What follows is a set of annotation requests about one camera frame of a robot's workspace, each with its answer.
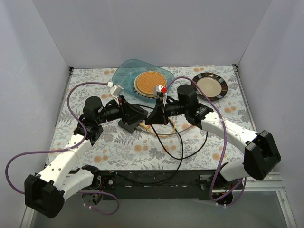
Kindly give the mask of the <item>black network switch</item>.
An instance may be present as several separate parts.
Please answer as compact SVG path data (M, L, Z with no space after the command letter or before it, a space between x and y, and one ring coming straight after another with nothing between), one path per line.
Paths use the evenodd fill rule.
M118 126L129 133L133 133L139 123L147 118L148 112L136 104L123 105L123 117Z

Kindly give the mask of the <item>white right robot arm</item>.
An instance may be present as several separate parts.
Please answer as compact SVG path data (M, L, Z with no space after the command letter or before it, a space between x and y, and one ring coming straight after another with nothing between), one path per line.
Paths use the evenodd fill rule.
M145 121L146 124L166 124L171 116L184 115L186 120L209 133L213 133L238 148L244 158L228 162L215 176L215 184L225 189L232 181L252 177L262 181L281 161L281 156L272 134L263 130L258 133L223 120L212 108L201 104L190 85L177 89L178 100L167 103L167 89L157 85L153 93L156 105Z

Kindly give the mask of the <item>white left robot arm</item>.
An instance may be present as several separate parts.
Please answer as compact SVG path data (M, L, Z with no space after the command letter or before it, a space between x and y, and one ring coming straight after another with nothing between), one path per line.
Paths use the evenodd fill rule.
M73 194L88 187L96 190L101 178L90 171L78 171L69 177L77 161L90 150L103 132L102 124L120 119L127 125L139 123L148 112L136 104L127 102L123 95L111 100L106 106L97 96L85 101L79 124L61 152L45 169L29 175L24 182L26 206L52 219L62 209L64 202Z

